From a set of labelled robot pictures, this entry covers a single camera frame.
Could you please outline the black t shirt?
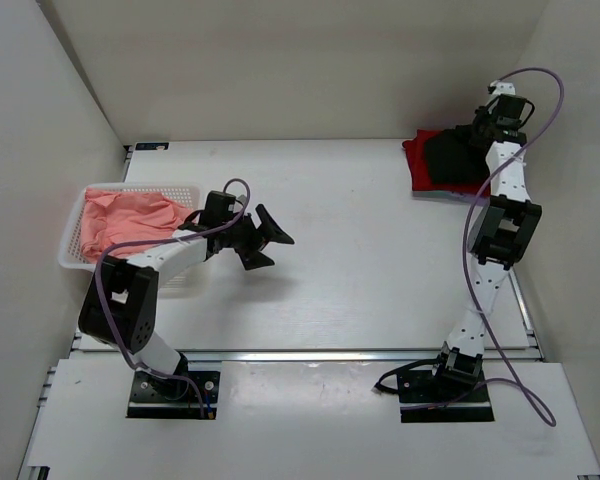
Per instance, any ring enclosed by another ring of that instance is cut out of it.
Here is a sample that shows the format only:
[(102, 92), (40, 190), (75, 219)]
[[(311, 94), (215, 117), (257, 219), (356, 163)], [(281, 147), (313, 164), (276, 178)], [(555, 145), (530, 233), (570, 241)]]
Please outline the black t shirt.
[(427, 132), (422, 158), (434, 186), (477, 189), (489, 176), (486, 155), (491, 143), (470, 125)]

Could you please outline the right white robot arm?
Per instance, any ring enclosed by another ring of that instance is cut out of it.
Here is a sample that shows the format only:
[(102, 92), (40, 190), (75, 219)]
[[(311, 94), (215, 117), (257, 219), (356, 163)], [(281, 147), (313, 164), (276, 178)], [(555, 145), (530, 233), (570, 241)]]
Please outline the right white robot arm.
[(525, 108), (535, 107), (518, 96), (510, 82), (492, 82), (489, 94), (489, 102), (476, 110), (471, 125), (472, 143), (486, 150), (490, 196), (468, 230), (465, 245), (470, 299), (428, 376), (429, 391), (445, 401), (479, 382), (483, 319), (491, 315), (500, 287), (522, 259), (542, 215), (542, 207), (527, 192), (527, 139), (521, 132), (529, 119)]

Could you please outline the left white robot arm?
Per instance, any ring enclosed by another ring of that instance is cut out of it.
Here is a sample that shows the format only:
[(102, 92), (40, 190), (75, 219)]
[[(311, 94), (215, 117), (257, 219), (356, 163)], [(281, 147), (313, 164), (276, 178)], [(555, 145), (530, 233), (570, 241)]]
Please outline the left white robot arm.
[(212, 191), (204, 208), (189, 214), (168, 242), (125, 259), (108, 254), (96, 264), (79, 314), (80, 332), (119, 350), (165, 397), (183, 395), (191, 383), (184, 355), (155, 332), (161, 287), (224, 249), (233, 250), (249, 271), (275, 264), (263, 253), (268, 244), (294, 243), (262, 204), (255, 207), (260, 220), (255, 224), (246, 212), (248, 200)]

